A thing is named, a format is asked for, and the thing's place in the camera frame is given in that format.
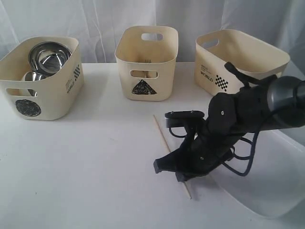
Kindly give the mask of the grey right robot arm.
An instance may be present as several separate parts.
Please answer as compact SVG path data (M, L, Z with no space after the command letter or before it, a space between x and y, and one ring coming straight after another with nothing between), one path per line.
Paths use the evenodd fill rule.
M180 146L154 161L156 173L174 172L178 181L203 177L225 166L240 177L249 174L262 131L305 124L305 83L293 76L269 77L235 94L218 93L208 112L165 114L169 130L182 127Z

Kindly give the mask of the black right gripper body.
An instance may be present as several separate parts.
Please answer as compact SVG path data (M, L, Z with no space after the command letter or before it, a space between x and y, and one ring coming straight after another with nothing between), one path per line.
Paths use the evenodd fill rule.
M212 134L205 125L196 129L197 138L181 149L177 171L189 177L209 174L222 163L233 159L234 145L241 137L239 134Z

